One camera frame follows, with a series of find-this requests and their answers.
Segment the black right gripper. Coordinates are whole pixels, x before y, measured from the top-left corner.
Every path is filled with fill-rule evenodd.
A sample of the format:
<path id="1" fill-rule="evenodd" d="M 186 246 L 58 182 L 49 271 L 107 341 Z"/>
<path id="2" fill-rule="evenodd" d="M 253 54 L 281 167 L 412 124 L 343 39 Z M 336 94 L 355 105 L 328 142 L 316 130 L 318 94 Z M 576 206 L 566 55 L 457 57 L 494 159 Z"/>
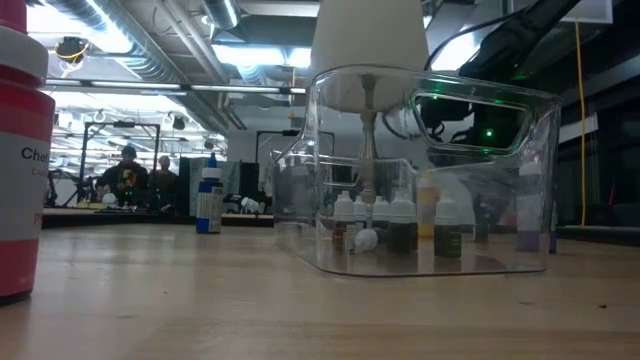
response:
<path id="1" fill-rule="evenodd" d="M 526 113 L 502 107 L 436 95 L 417 97 L 417 109 L 427 137 L 437 143 L 508 149 L 518 139 Z"/>

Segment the orange food coloring bottle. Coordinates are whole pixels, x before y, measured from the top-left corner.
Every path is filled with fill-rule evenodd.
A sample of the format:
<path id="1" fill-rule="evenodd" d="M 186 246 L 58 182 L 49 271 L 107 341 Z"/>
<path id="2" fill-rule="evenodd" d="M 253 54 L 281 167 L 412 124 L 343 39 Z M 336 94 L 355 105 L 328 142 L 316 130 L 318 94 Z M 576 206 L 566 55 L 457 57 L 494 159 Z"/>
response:
<path id="1" fill-rule="evenodd" d="M 424 173 L 418 181 L 416 192 L 418 237 L 420 241 L 430 241 L 434 238 L 434 224 L 438 202 L 439 189 L 435 177 L 431 174 Z"/>

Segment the blue food coloring bottle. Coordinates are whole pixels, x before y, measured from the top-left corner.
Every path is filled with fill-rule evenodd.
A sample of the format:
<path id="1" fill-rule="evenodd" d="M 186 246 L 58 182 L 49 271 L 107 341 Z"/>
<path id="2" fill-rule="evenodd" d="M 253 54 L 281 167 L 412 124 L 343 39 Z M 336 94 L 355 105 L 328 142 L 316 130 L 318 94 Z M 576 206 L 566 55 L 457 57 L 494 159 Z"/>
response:
<path id="1" fill-rule="evenodd" d="M 222 227 L 224 186 L 221 181 L 223 171 L 218 167 L 214 153 L 211 153 L 201 175 L 196 200 L 196 232 L 219 234 Z"/>

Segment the red food coloring bottle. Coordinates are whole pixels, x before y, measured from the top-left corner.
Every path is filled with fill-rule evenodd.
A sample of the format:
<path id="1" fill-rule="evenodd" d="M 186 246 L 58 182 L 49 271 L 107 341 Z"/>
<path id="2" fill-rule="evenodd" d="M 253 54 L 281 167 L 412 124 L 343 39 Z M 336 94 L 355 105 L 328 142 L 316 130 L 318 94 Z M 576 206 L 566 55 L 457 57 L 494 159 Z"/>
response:
<path id="1" fill-rule="evenodd" d="M 0 307 L 34 288 L 55 101 L 48 52 L 27 34 L 32 0 L 0 0 Z"/>

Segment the clear plastic bin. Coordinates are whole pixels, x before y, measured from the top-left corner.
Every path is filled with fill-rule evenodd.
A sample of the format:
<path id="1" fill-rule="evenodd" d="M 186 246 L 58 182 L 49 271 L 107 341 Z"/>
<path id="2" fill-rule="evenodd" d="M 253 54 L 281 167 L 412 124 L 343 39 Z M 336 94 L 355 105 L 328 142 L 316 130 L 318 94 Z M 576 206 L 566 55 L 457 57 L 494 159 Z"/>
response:
<path id="1" fill-rule="evenodd" d="M 334 203 L 342 191 L 355 202 L 363 194 L 359 117 L 321 103 L 310 85 L 304 123 L 293 142 L 272 152 L 273 216 L 284 246 L 316 268 L 339 275 L 386 278 L 541 272 L 547 256 L 516 249 L 516 188 L 519 168 L 536 158 L 555 170 L 559 101 L 548 94 L 511 85 L 436 73 L 383 70 L 402 75 L 413 88 L 403 102 L 376 118 L 374 160 L 376 197 L 390 203 L 405 190 L 416 206 L 418 181 L 435 177 L 439 199 L 454 200 L 461 223 L 460 258 L 438 257 L 434 238 L 417 240 L 417 250 L 389 249 L 389 230 L 372 225 L 373 204 L 366 203 L 367 228 L 378 234 L 375 250 L 356 254 L 334 249 Z M 527 120 L 508 149 L 437 143 L 427 138 L 417 97 L 446 99 L 520 109 Z"/>

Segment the dark partition panel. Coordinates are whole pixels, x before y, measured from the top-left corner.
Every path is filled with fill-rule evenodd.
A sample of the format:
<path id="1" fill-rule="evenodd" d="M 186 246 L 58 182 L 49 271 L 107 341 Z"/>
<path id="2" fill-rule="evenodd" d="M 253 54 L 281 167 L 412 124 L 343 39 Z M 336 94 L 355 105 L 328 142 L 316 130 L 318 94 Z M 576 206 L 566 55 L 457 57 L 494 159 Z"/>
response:
<path id="1" fill-rule="evenodd" d="M 207 157 L 180 158 L 177 195 L 175 199 L 178 215 L 195 215 L 198 185 L 202 179 L 202 169 L 207 163 Z M 236 194 L 239 191 L 240 185 L 240 164 L 238 162 L 218 160 L 217 167 L 222 170 L 221 181 L 224 185 L 223 194 Z"/>

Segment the person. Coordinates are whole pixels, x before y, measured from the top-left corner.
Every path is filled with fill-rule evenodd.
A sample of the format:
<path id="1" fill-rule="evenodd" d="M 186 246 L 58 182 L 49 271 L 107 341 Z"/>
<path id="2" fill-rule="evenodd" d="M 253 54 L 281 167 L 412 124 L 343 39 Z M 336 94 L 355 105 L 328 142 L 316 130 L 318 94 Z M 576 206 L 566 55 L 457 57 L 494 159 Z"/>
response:
<path id="1" fill-rule="evenodd" d="M 120 206 L 141 206 L 148 187 L 148 171 L 136 161 L 137 152 L 133 146 L 124 146 L 121 157 L 117 165 L 101 175 L 96 188 L 102 195 L 109 190 L 116 196 Z"/>
<path id="2" fill-rule="evenodd" d="M 152 170 L 149 185 L 156 196 L 158 208 L 173 206 L 175 203 L 178 176 L 170 171 L 171 161 L 166 155 L 158 159 L 158 168 Z"/>

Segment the long ceiling light strip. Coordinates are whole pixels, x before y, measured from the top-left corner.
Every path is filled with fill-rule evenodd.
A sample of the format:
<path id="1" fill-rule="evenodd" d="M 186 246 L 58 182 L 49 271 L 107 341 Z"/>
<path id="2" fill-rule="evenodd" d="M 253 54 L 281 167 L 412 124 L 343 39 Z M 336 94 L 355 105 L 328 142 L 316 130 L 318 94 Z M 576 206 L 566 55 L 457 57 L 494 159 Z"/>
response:
<path id="1" fill-rule="evenodd" d="M 278 86 L 240 86 L 240 85 L 202 85 L 153 82 L 104 81 L 88 79 L 49 78 L 47 86 L 100 88 L 120 90 L 150 90 L 165 92 L 221 92 L 221 93 L 253 93 L 272 95 L 305 95 L 306 89 L 301 87 Z"/>

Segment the silver ventilation duct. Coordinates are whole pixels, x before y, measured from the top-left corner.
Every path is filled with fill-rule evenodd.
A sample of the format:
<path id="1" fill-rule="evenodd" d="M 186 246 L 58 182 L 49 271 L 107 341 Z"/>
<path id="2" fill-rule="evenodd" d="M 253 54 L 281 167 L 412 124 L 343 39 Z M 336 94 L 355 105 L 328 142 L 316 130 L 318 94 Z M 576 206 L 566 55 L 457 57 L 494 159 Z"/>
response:
<path id="1" fill-rule="evenodd" d="M 241 9 L 236 0 L 201 0 L 201 3 L 216 28 L 229 30 L 241 21 Z"/>

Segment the black frame stand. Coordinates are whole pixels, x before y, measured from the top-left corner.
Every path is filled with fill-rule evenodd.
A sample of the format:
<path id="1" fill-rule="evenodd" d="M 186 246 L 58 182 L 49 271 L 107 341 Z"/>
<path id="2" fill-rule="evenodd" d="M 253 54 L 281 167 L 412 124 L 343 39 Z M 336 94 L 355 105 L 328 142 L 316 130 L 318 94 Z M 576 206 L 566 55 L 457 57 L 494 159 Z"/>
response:
<path id="1" fill-rule="evenodd" d="M 131 129 L 133 129 L 133 128 L 142 128 L 145 131 L 154 129 L 155 130 L 155 134 L 151 136 L 152 140 L 154 141 L 152 170 L 156 170 L 157 169 L 157 166 L 158 166 L 158 152 L 159 152 L 159 145 L 160 145 L 160 126 L 158 124 L 141 124 L 141 123 L 135 123 L 133 121 L 124 121 L 124 120 L 115 121 L 115 122 L 103 122 L 103 123 L 88 122 L 88 123 L 85 124 L 84 133 L 83 133 L 83 145 L 82 145 L 79 177 L 84 178 L 84 176 L 85 176 L 86 155 L 87 155 L 87 147 L 88 147 L 89 140 L 93 139 L 96 134 L 99 134 L 106 127 L 131 128 Z M 120 161 L 122 159 L 122 157 L 121 157 L 122 149 L 120 150 Z M 149 181 L 148 181 L 147 190 L 144 192 L 144 195 L 143 195 L 144 202 L 142 203 L 141 206 L 143 206 L 144 203 L 146 202 L 146 196 L 148 194 L 148 190 L 151 190 L 153 192 L 153 189 L 149 185 Z M 106 193 L 104 195 L 102 195 L 98 190 L 97 190 L 97 193 L 98 193 L 98 197 L 99 196 L 104 197 L 106 195 Z"/>

